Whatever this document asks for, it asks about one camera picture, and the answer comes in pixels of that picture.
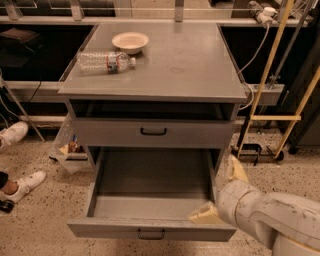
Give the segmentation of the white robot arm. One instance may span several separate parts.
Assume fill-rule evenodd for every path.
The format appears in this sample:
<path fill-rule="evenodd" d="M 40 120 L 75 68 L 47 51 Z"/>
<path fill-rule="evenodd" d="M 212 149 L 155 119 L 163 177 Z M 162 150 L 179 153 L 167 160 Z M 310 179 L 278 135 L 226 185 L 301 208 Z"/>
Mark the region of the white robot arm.
<path fill-rule="evenodd" d="M 248 180 L 241 162 L 228 157 L 228 183 L 217 201 L 195 210 L 195 224 L 230 224 L 272 256 L 320 256 L 320 203 L 287 193 L 263 193 Z"/>

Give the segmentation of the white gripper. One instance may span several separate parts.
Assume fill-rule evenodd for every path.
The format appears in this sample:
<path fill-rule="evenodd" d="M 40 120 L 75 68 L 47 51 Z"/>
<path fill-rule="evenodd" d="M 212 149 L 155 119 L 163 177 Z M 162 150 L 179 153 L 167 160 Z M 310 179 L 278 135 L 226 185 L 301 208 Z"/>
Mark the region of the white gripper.
<path fill-rule="evenodd" d="M 208 201 L 189 215 L 194 224 L 223 224 L 241 230 L 253 230 L 251 219 L 254 207 L 262 198 L 262 192 L 252 186 L 237 157 L 228 156 L 226 178 L 229 182 L 219 193 L 216 205 Z"/>

